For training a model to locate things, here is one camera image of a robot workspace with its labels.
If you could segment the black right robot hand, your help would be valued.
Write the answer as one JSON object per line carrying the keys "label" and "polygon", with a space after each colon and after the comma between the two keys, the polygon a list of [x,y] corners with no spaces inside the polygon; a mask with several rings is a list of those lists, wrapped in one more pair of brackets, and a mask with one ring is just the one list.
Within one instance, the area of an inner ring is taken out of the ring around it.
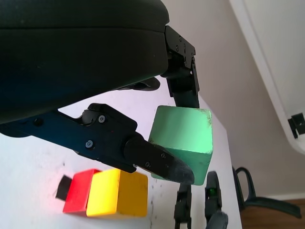
{"label": "black right robot hand", "polygon": [[[181,224],[192,227],[191,218],[192,193],[191,186],[181,184],[177,192],[177,200],[174,209],[175,228],[179,229]],[[228,215],[222,211],[222,196],[218,175],[215,171],[207,174],[205,187],[205,209],[207,229],[225,229],[228,225]]]}

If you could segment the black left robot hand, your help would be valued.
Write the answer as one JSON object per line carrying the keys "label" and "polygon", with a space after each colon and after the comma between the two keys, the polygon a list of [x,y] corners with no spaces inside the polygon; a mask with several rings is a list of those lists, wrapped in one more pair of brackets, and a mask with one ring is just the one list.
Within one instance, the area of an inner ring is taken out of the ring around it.
{"label": "black left robot hand", "polygon": [[79,118],[59,111],[113,90],[158,89],[199,107],[195,48],[169,26],[160,0],[3,0],[0,3],[0,131],[35,136],[132,173],[141,167],[193,184],[191,168],[136,132],[106,104]]}

